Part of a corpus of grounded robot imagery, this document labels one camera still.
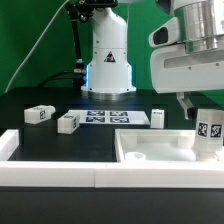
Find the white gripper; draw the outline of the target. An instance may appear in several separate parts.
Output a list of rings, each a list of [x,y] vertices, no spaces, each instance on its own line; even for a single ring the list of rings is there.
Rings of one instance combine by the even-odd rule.
[[[187,120],[194,117],[194,106],[184,92],[224,89],[224,48],[193,54],[183,45],[159,48],[151,55],[150,67],[153,88],[177,93]]]

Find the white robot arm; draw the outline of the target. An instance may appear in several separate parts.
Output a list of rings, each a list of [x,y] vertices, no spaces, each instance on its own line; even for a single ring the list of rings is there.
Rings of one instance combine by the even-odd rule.
[[[127,62],[128,24],[112,8],[138,0],[85,0],[93,10],[93,57],[82,92],[117,100],[133,93]],[[158,93],[174,93],[187,119],[188,92],[224,89],[224,0],[154,0],[171,19],[149,35],[151,80]]]

